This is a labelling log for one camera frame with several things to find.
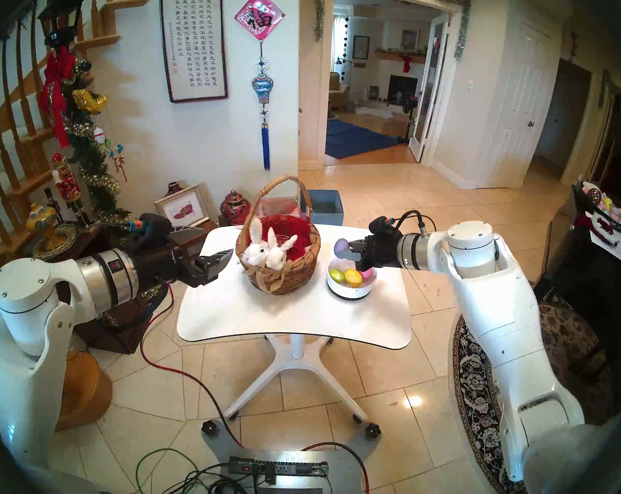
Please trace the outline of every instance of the white stuffed bunny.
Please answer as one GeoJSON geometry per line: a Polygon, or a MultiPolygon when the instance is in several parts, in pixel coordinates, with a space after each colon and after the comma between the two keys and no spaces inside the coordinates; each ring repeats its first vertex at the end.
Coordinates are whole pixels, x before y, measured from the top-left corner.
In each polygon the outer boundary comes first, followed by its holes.
{"type": "Polygon", "coordinates": [[[270,252],[269,244],[262,240],[262,221],[257,217],[251,219],[248,228],[251,244],[242,254],[242,260],[250,266],[260,267],[270,252]]]}
{"type": "Polygon", "coordinates": [[[276,234],[274,229],[270,228],[267,234],[267,240],[269,242],[269,254],[267,255],[267,267],[271,267],[274,271],[280,271],[286,264],[287,253],[297,240],[297,236],[293,235],[290,239],[286,240],[281,246],[276,242],[276,234]]]}

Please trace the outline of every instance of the white door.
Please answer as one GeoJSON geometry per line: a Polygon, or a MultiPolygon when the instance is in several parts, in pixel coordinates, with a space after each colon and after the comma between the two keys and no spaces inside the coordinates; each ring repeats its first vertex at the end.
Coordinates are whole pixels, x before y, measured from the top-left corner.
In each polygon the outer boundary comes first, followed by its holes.
{"type": "Polygon", "coordinates": [[[480,187],[519,187],[544,127],[557,70],[555,40],[520,23],[480,187]]]}
{"type": "Polygon", "coordinates": [[[448,14],[441,14],[434,18],[430,28],[430,38],[427,43],[427,59],[425,70],[422,74],[421,91],[418,97],[416,109],[416,123],[413,135],[409,140],[409,149],[416,161],[420,162],[422,153],[427,146],[432,117],[435,111],[438,88],[443,75],[443,61],[445,59],[447,44],[448,14]]]}

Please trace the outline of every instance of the picture frame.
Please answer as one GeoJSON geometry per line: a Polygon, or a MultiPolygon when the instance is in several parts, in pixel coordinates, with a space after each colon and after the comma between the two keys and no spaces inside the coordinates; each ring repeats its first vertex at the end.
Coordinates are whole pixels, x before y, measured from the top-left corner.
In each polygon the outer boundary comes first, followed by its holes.
{"type": "Polygon", "coordinates": [[[354,35],[352,41],[352,59],[367,60],[370,51],[370,37],[354,35]]]}
{"type": "Polygon", "coordinates": [[[183,103],[227,99],[223,0],[160,0],[160,20],[169,100],[183,103]],[[194,27],[203,30],[196,29],[198,35],[194,35],[194,27]]]}
{"type": "Polygon", "coordinates": [[[400,40],[401,51],[415,51],[418,44],[417,30],[402,30],[402,38],[400,40]]]}
{"type": "Polygon", "coordinates": [[[210,219],[198,184],[155,201],[155,209],[174,227],[196,227],[210,219]]]}

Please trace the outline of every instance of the basket handle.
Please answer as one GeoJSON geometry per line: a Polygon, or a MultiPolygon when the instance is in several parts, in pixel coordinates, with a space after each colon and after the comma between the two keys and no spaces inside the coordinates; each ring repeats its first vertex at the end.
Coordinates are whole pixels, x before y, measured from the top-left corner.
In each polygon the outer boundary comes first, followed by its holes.
{"type": "Polygon", "coordinates": [[[301,182],[301,180],[299,180],[298,177],[295,177],[294,175],[290,175],[288,173],[287,175],[280,176],[278,179],[272,180],[272,182],[270,182],[263,189],[261,189],[258,195],[256,196],[256,200],[253,202],[253,205],[251,206],[251,210],[248,211],[248,216],[247,216],[246,221],[244,222],[244,226],[242,226],[242,233],[240,234],[240,240],[242,244],[247,243],[248,229],[251,226],[251,220],[253,219],[253,215],[256,213],[256,208],[258,207],[260,200],[262,200],[263,196],[269,194],[269,192],[272,189],[274,189],[277,185],[285,182],[286,180],[295,181],[297,185],[299,186],[299,189],[301,189],[301,194],[304,195],[304,200],[306,201],[306,219],[308,222],[311,222],[311,212],[313,211],[313,209],[311,208],[311,197],[308,195],[306,186],[304,185],[303,182],[301,182]]]}

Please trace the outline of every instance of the table top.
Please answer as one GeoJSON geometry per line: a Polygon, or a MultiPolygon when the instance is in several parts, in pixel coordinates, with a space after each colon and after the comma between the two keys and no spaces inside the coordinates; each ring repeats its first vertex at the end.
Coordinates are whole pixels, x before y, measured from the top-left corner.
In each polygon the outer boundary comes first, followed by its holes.
{"type": "MultiPolygon", "coordinates": [[[[326,266],[337,239],[362,239],[363,228],[316,225],[322,248],[313,277],[291,294],[273,296],[253,287],[235,253],[212,283],[188,288],[180,305],[177,330],[186,341],[236,334],[299,333],[360,341],[399,349],[411,341],[411,314],[399,269],[377,269],[372,292],[347,301],[329,290],[326,266]]],[[[239,227],[211,231],[202,255],[235,247],[239,227]]]]}

